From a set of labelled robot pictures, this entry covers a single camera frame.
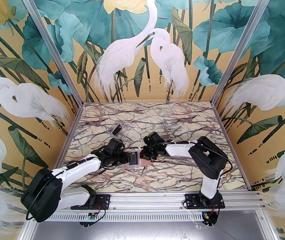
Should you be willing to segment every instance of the painted wall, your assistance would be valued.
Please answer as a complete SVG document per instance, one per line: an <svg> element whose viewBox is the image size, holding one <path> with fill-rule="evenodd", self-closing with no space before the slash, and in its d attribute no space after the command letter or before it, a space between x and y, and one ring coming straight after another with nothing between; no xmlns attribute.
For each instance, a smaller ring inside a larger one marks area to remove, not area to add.
<svg viewBox="0 0 285 240"><path fill-rule="evenodd" d="M55 165L77 110L22 0L0 0L0 239L16 239L26 216L20 197L38 170Z"/></svg>
<svg viewBox="0 0 285 240"><path fill-rule="evenodd" d="M285 239L285 0L271 0L263 42L238 62L216 107L253 190Z"/></svg>
<svg viewBox="0 0 285 240"><path fill-rule="evenodd" d="M91 102L209 100L257 2L34 1L83 100ZM260 24L250 44L268 34Z"/></svg>

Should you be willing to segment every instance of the marble tabletop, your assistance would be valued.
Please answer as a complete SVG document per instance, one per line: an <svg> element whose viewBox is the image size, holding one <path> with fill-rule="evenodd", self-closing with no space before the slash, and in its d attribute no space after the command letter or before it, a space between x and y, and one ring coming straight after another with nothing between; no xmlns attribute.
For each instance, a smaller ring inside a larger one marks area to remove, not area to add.
<svg viewBox="0 0 285 240"><path fill-rule="evenodd" d="M164 140L197 140L208 137L228 155L233 170L220 181L221 190L246 189L243 177L227 145L209 102L91 103L85 105L64 164L81 159L106 145L108 130L119 123L126 128L122 141L127 151L144 146L143 138L153 131ZM90 173L71 187L88 184L97 192L198 191L203 174L194 160L158 156L150 165Z"/></svg>

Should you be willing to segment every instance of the black motor joint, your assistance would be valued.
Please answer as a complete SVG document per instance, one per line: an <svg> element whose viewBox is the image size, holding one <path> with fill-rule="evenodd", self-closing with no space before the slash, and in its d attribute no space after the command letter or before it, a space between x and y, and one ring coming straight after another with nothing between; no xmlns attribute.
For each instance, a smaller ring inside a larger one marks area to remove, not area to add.
<svg viewBox="0 0 285 240"><path fill-rule="evenodd" d="M158 155L169 156L166 151L166 146L171 142L170 140L164 141L158 133L152 132L148 136L144 137L146 146L142 147L140 152L140 158L145 160L156 160Z"/></svg>
<svg viewBox="0 0 285 240"><path fill-rule="evenodd" d="M101 161L101 168L113 167L128 163L128 153L124 152L125 145L121 139L112 138L107 145L92 151Z"/></svg>

